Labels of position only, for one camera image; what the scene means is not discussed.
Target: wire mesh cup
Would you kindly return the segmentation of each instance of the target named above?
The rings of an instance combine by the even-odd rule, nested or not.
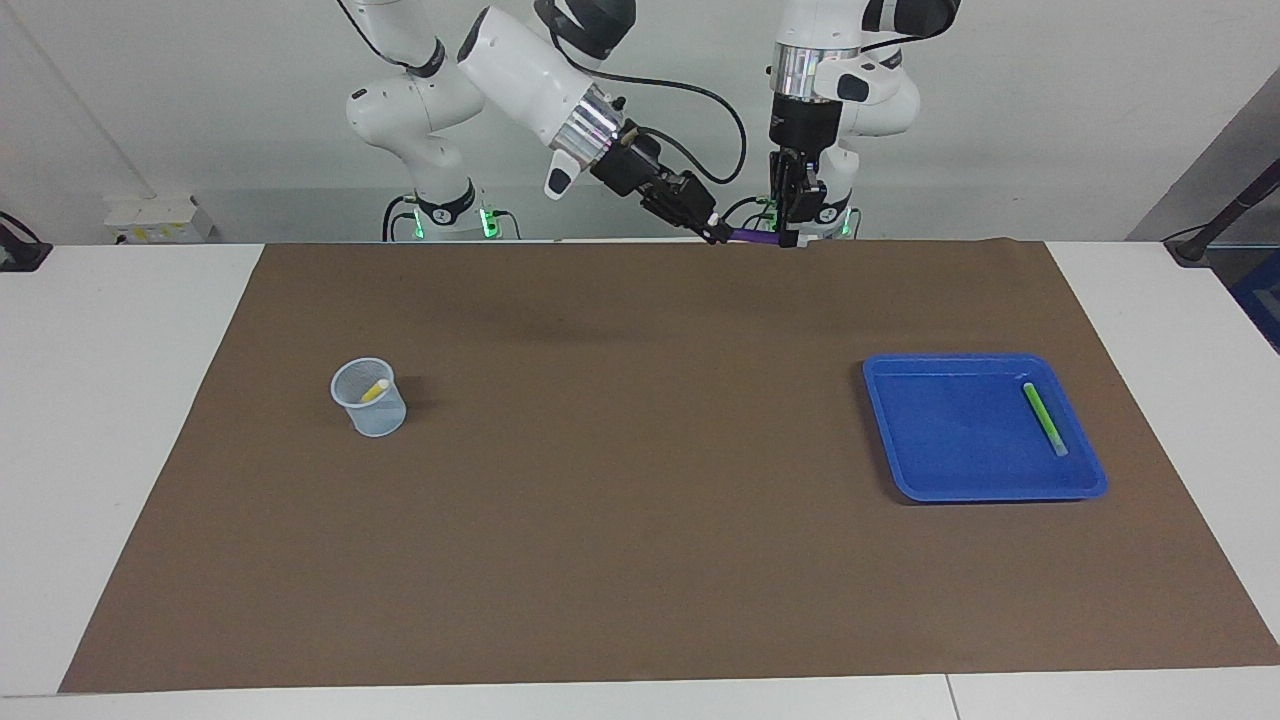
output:
[[[404,424],[408,410],[396,387],[396,372],[376,357],[352,360],[329,384],[333,401],[340,405],[356,432],[371,438],[387,437]]]

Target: blue tray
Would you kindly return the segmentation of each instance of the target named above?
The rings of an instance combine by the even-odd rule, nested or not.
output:
[[[1034,355],[879,355],[863,368],[897,487],[919,502],[1087,500],[1107,477],[1057,375]],[[1023,393],[1034,383],[1059,457]]]

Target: green highlighter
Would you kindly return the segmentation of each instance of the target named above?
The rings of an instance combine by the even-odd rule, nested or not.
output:
[[[1044,401],[1041,400],[1039,391],[1036,389],[1036,384],[1023,384],[1023,392],[1027,393],[1027,400],[1032,402],[1032,410],[1036,411],[1036,418],[1041,421],[1041,428],[1043,428],[1044,434],[1048,436],[1048,442],[1053,445],[1053,452],[1056,452],[1059,457],[1066,457],[1066,443],[1062,442],[1062,434],[1057,432],[1057,425],[1053,424],[1053,418],[1050,416],[1048,407],[1044,407]]]

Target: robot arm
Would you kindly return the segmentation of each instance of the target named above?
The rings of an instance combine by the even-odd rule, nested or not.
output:
[[[891,37],[890,33],[868,33],[867,40],[874,45]],[[817,177],[827,188],[826,201],[817,218],[800,225],[800,232],[829,237],[844,225],[861,167],[854,138],[901,135],[920,114],[920,90],[902,67],[902,53],[897,47],[884,47],[872,50],[868,56],[901,76],[896,82],[897,92],[876,105],[845,102],[836,143],[823,151],[818,163]]]
[[[370,47],[404,69],[365,86],[347,101],[347,119],[365,142],[399,158],[413,179],[420,217],[431,237],[481,227],[484,191],[462,154],[435,135],[484,109],[484,96],[458,72],[420,0],[349,0],[343,6]]]
[[[780,243],[800,229],[827,232],[847,208],[859,169],[850,140],[905,132],[919,90],[881,33],[933,37],[955,19],[959,0],[787,0],[771,70],[774,92],[769,193]]]
[[[534,0],[529,22],[544,42],[562,38],[564,53],[593,70],[600,69],[635,24],[635,0]]]
[[[621,102],[507,13],[480,13],[458,51],[458,67],[552,150],[548,197],[562,197],[590,172],[618,196],[639,192],[645,210],[673,225],[712,243],[730,240],[733,231],[716,213],[716,199],[701,181],[664,167],[658,142],[622,114]]]

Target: power outlet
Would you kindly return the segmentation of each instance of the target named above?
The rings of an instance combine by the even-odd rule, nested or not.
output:
[[[173,197],[113,199],[106,232],[115,245],[209,242],[214,222],[189,195]]]

